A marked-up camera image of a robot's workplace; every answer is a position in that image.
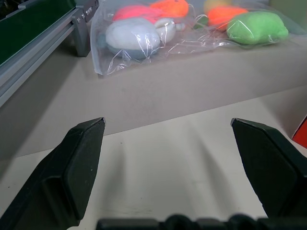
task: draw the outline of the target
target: clear plastic bag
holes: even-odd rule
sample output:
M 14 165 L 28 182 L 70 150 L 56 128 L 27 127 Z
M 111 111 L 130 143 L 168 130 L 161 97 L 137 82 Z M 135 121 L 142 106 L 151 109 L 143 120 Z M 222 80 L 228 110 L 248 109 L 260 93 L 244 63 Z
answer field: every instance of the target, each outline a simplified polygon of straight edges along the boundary
M 108 75 L 170 54 L 219 46 L 250 48 L 305 34 L 292 20 L 260 3 L 204 6 L 189 0 L 106 0 L 92 21 L 91 49 L 95 72 Z

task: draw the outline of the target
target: yellow play dough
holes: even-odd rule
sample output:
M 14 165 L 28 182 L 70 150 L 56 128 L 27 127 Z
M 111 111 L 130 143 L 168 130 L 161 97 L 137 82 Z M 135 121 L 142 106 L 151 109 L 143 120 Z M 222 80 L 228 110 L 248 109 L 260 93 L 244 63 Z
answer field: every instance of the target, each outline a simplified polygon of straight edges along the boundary
M 218 6 L 229 6 L 232 5 L 233 0 L 205 0 L 204 13 L 207 13 L 211 9 Z

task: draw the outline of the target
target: play dough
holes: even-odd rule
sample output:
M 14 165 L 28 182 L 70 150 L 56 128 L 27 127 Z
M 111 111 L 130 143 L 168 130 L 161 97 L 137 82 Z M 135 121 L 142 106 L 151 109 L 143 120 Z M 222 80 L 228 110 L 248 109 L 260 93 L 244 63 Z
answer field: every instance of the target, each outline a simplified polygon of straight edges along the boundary
M 227 29 L 228 23 L 237 15 L 247 13 L 248 10 L 234 6 L 215 7 L 208 12 L 209 26 L 217 26 L 220 31 Z
M 157 52 L 160 37 L 155 26 L 144 18 L 116 21 L 106 30 L 108 49 L 120 57 L 142 59 Z
M 227 34 L 236 42 L 255 45 L 283 40 L 289 32 L 277 14 L 259 11 L 235 17 L 228 24 Z
M 159 9 L 151 8 L 142 5 L 126 6 L 119 9 L 113 16 L 114 21 L 123 20 L 133 17 L 142 17 L 151 23 L 156 23 L 163 15 Z
M 204 12 L 207 13 L 211 9 L 219 6 L 230 6 L 232 0 L 206 0 L 204 3 Z
M 164 18 L 185 17 L 189 12 L 189 4 L 185 0 L 160 0 L 150 7 L 163 11 Z

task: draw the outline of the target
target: white table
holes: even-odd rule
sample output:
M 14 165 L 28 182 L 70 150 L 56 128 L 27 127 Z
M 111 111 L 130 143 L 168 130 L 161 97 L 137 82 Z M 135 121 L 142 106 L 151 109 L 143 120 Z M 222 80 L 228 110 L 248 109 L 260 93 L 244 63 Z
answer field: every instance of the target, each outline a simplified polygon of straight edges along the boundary
M 265 123 L 286 135 L 287 125 L 276 114 L 306 90 L 300 87 L 105 136 L 85 217 L 71 229 L 94 230 L 102 217 L 265 216 L 245 175 L 230 122 L 239 117 Z M 295 146 L 307 156 L 307 149 Z M 10 163 L 0 183 L 0 215 L 50 151 Z M 0 166 L 5 168 L 7 162 Z

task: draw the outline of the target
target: green play dough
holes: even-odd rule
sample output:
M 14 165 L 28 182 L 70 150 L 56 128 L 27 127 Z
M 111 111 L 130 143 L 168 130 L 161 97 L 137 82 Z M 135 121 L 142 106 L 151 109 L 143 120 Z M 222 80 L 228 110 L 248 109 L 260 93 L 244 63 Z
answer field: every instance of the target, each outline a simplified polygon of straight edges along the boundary
M 235 17 L 228 24 L 227 34 L 236 42 L 255 45 L 278 42 L 285 39 L 289 32 L 277 14 L 258 11 Z

